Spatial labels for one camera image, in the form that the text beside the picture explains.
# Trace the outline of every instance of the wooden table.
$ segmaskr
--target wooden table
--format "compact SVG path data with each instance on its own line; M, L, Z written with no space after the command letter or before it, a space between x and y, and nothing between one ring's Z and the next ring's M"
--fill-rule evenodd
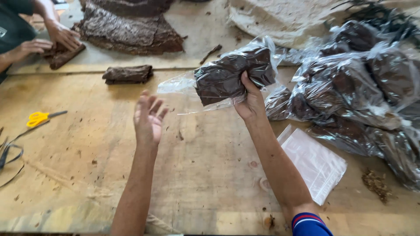
M105 85L96 73L10 76L0 85L0 126L5 127L1 141L25 131L32 112L68 113L16 142L24 147L16 166L23 161L25 167L0 188L0 231L107 233L135 149L134 103L143 89L155 92L160 82L183 72L156 71L145 85L114 86ZM280 73L287 82L294 68ZM291 235L272 191L263 191L257 183L264 177L261 166L248 166L259 159L236 111L177 115L188 105L186 98L172 96L166 104L175 110L163 124L150 213L186 234ZM288 124L272 123L275 134ZM343 178L320 207L334 234L420 234L419 194L401 186L379 158L327 146L348 162ZM387 205L363 185L362 171L368 167L386 175L393 191ZM276 218L272 230L264 224L270 214ZM168 233L154 226L147 230Z

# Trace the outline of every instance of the scissors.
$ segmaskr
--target scissors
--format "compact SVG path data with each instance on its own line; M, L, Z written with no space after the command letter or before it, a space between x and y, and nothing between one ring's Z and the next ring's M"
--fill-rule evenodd
M29 116L29 121L28 121L28 123L26 123L26 125L28 127L35 127L35 126L39 125L41 122L43 122L43 121L45 121L45 120L47 120L49 118L52 118L54 116L58 116L58 115L61 115L61 114L65 114L65 113L67 113L66 110L65 111L56 112L56 113L53 113L53 114L42 113L42 112L35 112L35 113L32 113Z

